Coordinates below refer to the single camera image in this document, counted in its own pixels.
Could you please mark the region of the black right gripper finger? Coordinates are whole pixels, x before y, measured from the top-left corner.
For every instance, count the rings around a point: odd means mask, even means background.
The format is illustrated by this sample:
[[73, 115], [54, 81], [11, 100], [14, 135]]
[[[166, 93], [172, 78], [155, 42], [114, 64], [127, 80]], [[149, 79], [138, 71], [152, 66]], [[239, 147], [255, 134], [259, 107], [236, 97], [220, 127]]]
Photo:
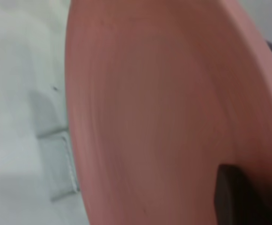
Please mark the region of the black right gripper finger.
[[218, 166], [214, 208], [219, 225], [272, 225], [272, 210], [235, 165]]

